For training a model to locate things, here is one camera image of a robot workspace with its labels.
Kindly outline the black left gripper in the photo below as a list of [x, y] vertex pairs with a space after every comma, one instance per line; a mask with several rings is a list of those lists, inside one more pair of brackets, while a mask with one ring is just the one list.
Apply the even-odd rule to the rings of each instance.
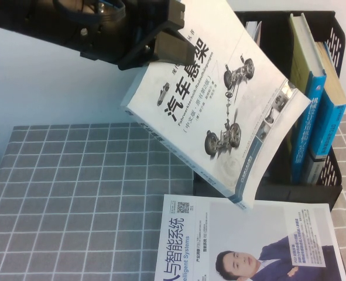
[[180, 1], [53, 1], [53, 6], [77, 24], [83, 57], [118, 64], [120, 70], [194, 62], [194, 46], [179, 35], [185, 12]]

